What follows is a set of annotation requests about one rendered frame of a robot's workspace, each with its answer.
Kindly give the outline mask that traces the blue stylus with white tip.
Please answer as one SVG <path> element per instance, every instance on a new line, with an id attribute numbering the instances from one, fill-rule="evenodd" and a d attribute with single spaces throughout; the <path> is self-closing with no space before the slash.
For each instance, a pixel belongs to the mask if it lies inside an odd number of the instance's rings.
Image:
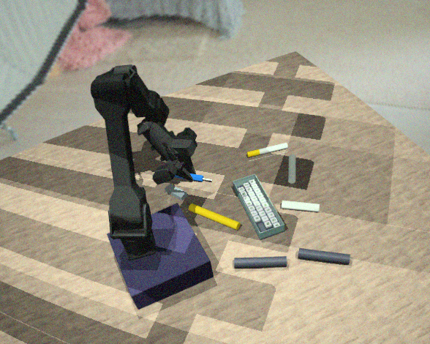
<path id="1" fill-rule="evenodd" d="M 192 178 L 193 178 L 193 180 L 194 181 L 199 181 L 199 182 L 202 182 L 203 180 L 209 180 L 209 181 L 212 181 L 212 179 L 204 179 L 203 177 L 204 176 L 201 176 L 201 175 L 197 175 L 197 174 L 190 174 L 191 176 L 192 176 Z M 180 176 L 174 176 L 174 177 L 176 177 L 176 178 L 180 178 L 180 179 L 183 179 L 182 177 L 180 177 Z"/>

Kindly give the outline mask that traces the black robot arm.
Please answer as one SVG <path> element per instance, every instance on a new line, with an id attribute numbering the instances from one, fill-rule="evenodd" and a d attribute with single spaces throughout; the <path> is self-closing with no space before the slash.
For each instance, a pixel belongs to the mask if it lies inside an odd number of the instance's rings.
<path id="1" fill-rule="evenodd" d="M 91 83 L 91 96 L 105 119 L 113 174 L 114 191 L 108 211 L 110 238 L 121 239 L 130 261 L 154 255 L 150 206 L 145 189 L 135 181 L 128 114 L 132 109 L 136 117 L 145 117 L 137 125 L 137 133 L 156 143 L 167 133 L 170 110 L 156 91 L 147 89 L 132 64 L 115 66 L 98 75 Z M 179 136 L 170 136 L 172 141 L 165 148 L 173 160 L 195 153 L 197 135 L 190 127 L 185 127 Z"/>

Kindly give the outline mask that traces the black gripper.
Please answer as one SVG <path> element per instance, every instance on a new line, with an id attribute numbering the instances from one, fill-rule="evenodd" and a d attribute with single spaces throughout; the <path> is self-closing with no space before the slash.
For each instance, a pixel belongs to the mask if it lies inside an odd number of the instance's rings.
<path id="1" fill-rule="evenodd" d="M 161 161 L 167 161 L 164 165 L 159 166 L 153 175 L 153 180 L 157 185 L 171 181 L 175 175 L 192 181 L 193 178 L 190 173 L 196 174 L 190 156 L 178 156 L 177 159 L 173 160 L 168 154 L 165 144 L 172 141 L 171 133 L 174 134 L 172 130 L 169 132 L 167 130 L 164 137 L 156 143 L 151 144 L 151 149 L 156 149 L 160 153 L 161 157 L 159 159 Z"/>

